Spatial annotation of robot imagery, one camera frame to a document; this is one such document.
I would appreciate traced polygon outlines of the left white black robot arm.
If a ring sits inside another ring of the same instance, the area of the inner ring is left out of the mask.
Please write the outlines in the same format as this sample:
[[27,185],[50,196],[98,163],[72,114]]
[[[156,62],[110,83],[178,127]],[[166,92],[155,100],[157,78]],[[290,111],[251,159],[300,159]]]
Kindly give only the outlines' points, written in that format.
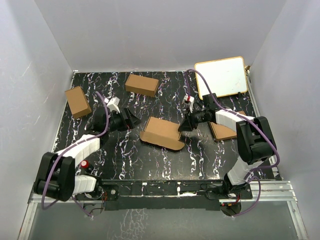
[[104,188],[90,174],[86,158],[106,144],[110,132],[131,130],[140,123],[141,120],[127,107],[119,112],[104,108],[96,110],[79,140],[63,150],[46,152],[42,156],[33,191],[63,202],[82,193],[93,200],[99,199]]

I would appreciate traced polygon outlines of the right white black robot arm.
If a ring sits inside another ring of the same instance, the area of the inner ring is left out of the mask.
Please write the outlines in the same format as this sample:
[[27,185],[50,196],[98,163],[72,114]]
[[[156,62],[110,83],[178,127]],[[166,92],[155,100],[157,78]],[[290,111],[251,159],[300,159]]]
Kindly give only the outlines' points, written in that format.
[[221,185],[204,187],[207,196],[238,196],[250,182],[250,175],[262,163],[276,154],[276,145],[268,120],[263,117],[245,116],[217,102],[215,95],[203,97],[203,107],[196,109],[193,97],[185,95],[186,104],[183,122],[179,132],[191,132],[198,124],[210,122],[227,127],[236,133],[238,158],[232,169],[223,177]]

